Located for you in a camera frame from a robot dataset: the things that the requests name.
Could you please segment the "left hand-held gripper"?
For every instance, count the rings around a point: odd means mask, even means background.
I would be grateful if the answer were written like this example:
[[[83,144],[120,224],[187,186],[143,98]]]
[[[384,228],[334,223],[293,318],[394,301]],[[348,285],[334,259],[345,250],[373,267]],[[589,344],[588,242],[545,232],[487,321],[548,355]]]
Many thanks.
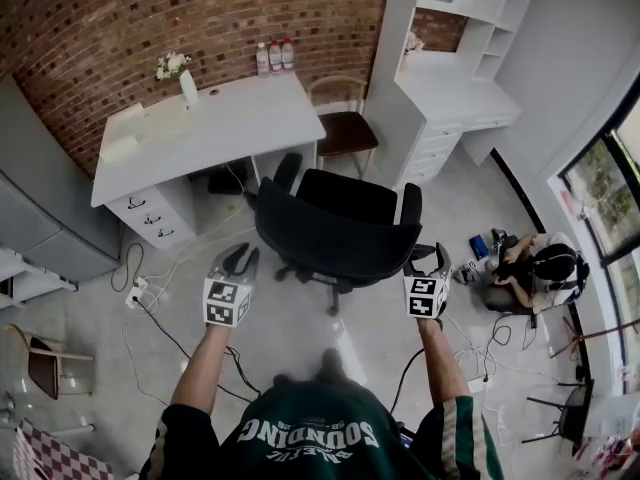
[[[253,286],[240,283],[227,275],[236,275],[241,282],[254,282],[260,260],[260,250],[254,247],[245,264],[239,263],[249,248],[248,242],[232,245],[213,260],[204,280],[202,305],[206,324],[237,327],[248,313]]]

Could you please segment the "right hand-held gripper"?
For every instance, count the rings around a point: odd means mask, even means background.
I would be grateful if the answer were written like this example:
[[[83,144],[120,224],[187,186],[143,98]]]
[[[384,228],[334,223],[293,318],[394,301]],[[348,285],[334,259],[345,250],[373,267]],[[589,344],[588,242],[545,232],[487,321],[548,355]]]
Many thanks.
[[[435,320],[444,312],[452,275],[451,259],[445,246],[436,243],[438,268],[426,275],[414,266],[435,252],[431,245],[415,245],[404,267],[406,314],[416,319]]]

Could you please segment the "black office chair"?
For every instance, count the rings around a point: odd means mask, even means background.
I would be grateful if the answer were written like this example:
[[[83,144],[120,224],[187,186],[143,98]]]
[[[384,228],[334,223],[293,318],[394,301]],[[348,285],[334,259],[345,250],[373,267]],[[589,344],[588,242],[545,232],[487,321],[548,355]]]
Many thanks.
[[[339,297],[404,270],[422,231],[422,192],[408,183],[402,194],[332,172],[301,168],[303,157],[288,153],[273,177],[261,180],[255,202],[260,238],[301,283],[332,289],[328,314]]]

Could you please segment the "person's left forearm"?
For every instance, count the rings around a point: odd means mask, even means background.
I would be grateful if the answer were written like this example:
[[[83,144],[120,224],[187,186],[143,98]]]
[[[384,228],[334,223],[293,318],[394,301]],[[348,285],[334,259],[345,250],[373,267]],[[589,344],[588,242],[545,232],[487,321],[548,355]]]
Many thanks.
[[[230,327],[207,327],[174,390],[172,405],[189,406],[211,415],[230,336]]]

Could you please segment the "person's right forearm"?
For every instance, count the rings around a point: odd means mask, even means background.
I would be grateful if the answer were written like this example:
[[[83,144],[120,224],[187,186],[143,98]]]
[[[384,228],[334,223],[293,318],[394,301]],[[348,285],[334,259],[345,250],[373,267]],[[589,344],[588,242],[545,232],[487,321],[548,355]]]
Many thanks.
[[[470,396],[468,383],[439,323],[435,319],[417,319],[417,326],[433,403],[439,405],[457,397]]]

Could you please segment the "spare grey gripper device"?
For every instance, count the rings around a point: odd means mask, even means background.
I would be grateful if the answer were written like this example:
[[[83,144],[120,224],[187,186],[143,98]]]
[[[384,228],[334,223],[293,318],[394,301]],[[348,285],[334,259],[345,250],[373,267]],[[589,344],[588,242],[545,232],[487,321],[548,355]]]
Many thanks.
[[[452,278],[463,286],[479,283],[481,281],[481,273],[478,271],[477,262],[469,260],[462,264],[453,271]]]

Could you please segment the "white power strip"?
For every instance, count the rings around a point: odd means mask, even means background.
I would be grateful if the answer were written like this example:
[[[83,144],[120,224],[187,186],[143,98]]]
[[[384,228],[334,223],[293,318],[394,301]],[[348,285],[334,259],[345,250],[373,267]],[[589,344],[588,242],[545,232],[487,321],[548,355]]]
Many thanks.
[[[142,277],[137,277],[129,290],[129,293],[125,299],[125,304],[130,309],[136,309],[139,307],[138,303],[147,292],[148,283]]]

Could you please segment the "white desk with drawers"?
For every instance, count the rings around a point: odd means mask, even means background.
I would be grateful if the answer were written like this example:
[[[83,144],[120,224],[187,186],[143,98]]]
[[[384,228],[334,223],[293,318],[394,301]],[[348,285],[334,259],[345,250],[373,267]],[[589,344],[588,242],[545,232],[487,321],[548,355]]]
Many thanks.
[[[198,235],[190,175],[249,159],[256,177],[288,151],[316,154],[324,128],[293,73],[249,77],[144,107],[134,136],[103,133],[91,205],[158,249]]]

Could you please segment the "white bookcase cabinet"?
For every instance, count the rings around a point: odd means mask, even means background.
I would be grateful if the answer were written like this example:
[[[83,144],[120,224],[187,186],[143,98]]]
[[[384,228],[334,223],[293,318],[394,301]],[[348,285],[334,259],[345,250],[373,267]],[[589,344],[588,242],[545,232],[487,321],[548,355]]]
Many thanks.
[[[521,110],[496,83],[531,0],[386,0],[364,117],[379,146],[374,170],[394,190],[424,183],[460,138],[506,128]],[[441,11],[466,21],[453,52],[414,49],[415,19]]]

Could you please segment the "black framed window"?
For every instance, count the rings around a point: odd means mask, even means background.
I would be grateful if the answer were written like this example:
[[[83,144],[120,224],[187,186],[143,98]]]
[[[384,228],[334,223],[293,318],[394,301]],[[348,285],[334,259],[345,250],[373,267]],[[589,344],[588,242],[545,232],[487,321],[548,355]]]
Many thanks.
[[[621,341],[622,388],[640,391],[640,114],[632,111],[561,172],[604,270]]]

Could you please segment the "white vase with white flowers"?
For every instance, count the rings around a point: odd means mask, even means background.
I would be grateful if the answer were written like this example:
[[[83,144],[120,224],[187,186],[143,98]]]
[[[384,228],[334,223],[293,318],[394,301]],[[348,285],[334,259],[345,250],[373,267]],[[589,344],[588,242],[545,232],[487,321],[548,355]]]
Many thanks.
[[[185,100],[190,106],[194,106],[198,103],[199,96],[195,81],[188,69],[191,60],[189,55],[175,51],[160,56],[157,61],[156,79],[177,78]]]

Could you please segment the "large white box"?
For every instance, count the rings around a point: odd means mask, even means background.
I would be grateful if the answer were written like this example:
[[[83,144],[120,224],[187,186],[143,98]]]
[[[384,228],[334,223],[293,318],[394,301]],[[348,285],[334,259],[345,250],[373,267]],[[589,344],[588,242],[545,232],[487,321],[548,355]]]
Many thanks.
[[[144,118],[144,107],[135,103],[113,115],[105,125],[104,136],[108,140],[117,140],[127,136],[134,136]]]

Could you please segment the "red stick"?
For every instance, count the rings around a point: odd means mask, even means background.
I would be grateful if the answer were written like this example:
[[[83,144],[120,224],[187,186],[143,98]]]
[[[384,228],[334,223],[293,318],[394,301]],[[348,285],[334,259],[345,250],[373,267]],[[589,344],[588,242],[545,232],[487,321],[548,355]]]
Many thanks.
[[[559,356],[561,353],[563,353],[565,350],[567,350],[569,348],[576,348],[580,343],[583,343],[586,340],[597,338],[597,337],[601,337],[601,336],[605,336],[605,335],[611,334],[611,333],[617,333],[619,331],[625,330],[625,329],[630,328],[630,327],[635,328],[637,325],[640,325],[640,318],[637,318],[635,320],[632,320],[631,322],[620,324],[620,325],[617,325],[616,327],[609,328],[609,329],[604,329],[604,330],[601,330],[601,331],[598,331],[598,332],[595,332],[595,333],[578,334],[577,332],[574,332],[574,335],[573,335],[572,339],[569,341],[569,343],[567,345],[565,345],[564,347],[560,348],[558,351],[552,353],[550,355],[550,358],[553,359],[553,358]]]

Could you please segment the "grey refrigerator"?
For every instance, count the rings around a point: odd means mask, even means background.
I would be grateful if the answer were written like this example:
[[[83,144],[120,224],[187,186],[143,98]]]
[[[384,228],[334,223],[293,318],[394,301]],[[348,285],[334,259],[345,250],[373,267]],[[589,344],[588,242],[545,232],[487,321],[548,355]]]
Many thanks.
[[[12,76],[0,79],[0,245],[74,283],[119,265],[118,220]]]

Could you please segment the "red checkered tablecloth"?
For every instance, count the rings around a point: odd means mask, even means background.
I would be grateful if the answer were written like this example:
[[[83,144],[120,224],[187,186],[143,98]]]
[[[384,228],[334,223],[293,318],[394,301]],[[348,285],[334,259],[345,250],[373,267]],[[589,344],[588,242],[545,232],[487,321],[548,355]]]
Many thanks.
[[[18,480],[114,480],[112,467],[22,419],[16,428],[13,472]]]

